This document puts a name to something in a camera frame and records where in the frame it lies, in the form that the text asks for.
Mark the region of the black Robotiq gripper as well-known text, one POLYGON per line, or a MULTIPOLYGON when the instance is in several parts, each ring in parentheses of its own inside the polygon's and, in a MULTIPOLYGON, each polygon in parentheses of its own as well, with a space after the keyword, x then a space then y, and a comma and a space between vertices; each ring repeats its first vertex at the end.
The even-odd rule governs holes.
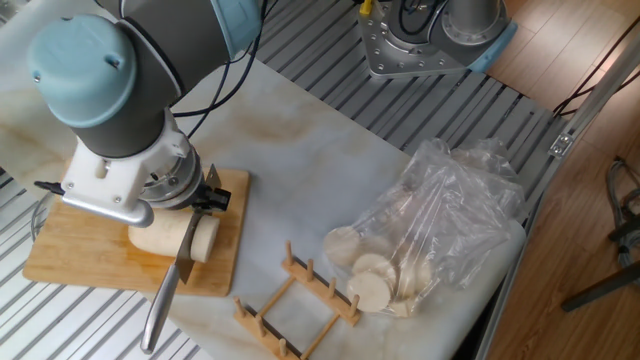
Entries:
POLYGON ((230 199, 231 193, 229 191, 220 188, 208 189, 208 185, 201 182, 192 196, 190 207, 193 208, 195 215, 202 217, 205 215, 205 209, 225 212, 230 199))

